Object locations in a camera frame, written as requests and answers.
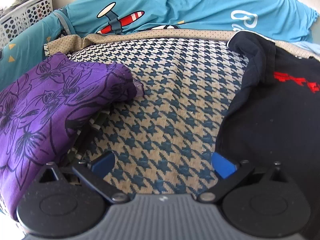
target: houndstooth pattern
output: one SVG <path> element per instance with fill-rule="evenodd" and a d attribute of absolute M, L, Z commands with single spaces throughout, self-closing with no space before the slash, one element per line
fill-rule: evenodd
<path fill-rule="evenodd" d="M 145 87 L 143 98 L 114 105 L 88 149 L 91 159 L 116 152 L 106 181 L 131 195 L 197 195 L 217 182 L 211 153 L 247 58 L 222 41 L 174 38 L 93 45 L 68 57 L 121 62 Z"/>

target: blue blanket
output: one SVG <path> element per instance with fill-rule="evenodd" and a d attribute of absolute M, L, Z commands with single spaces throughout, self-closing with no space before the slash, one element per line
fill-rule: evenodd
<path fill-rule="evenodd" d="M 148 29 L 248 29 L 275 40 L 311 41 L 318 13 L 297 0 L 77 0 L 31 26 L 0 52 L 0 90 L 44 60 L 61 32 L 108 35 Z"/>

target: red lettering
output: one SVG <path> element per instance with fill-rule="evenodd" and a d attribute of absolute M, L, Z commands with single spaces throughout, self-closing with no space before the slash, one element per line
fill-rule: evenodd
<path fill-rule="evenodd" d="M 315 93 L 316 91 L 319 91 L 319 87 L 317 86 L 316 82 L 307 82 L 307 86 L 308 88 L 310 88 L 310 90 Z"/>
<path fill-rule="evenodd" d="M 306 83 L 306 79 L 305 78 L 295 78 L 293 76 L 290 76 L 290 79 L 293 80 L 294 82 L 296 82 L 299 86 L 303 87 L 303 83 Z"/>
<path fill-rule="evenodd" d="M 274 72 L 275 79 L 279 80 L 280 82 L 286 82 L 290 80 L 290 76 L 286 73 L 281 72 Z"/>

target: purple garment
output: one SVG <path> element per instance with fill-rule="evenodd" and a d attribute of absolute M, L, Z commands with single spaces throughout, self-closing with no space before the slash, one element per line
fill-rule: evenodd
<path fill-rule="evenodd" d="M 143 95 L 123 64 L 57 53 L 0 92 L 0 197 L 12 218 L 41 166 L 58 162 L 78 128 L 114 101 Z"/>

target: basket rim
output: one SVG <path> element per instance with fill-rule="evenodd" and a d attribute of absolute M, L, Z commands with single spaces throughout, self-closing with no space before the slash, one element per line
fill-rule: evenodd
<path fill-rule="evenodd" d="M 2 20 L 4 20 L 5 18 L 12 16 L 12 14 L 14 14 L 14 12 L 16 12 L 16 11 L 18 11 L 19 9 L 25 7 L 28 3 L 31 3 L 32 1 L 35 1 L 35 0 L 29 0 L 29 1 L 27 1 L 27 2 L 25 2 L 25 3 L 23 3 L 23 4 L 21 4 L 21 5 L 19 5 L 17 8 L 15 8 L 14 10 L 12 10 L 12 11 L 9 12 L 8 14 L 0 17 L 0 22 L 1 22 Z"/>

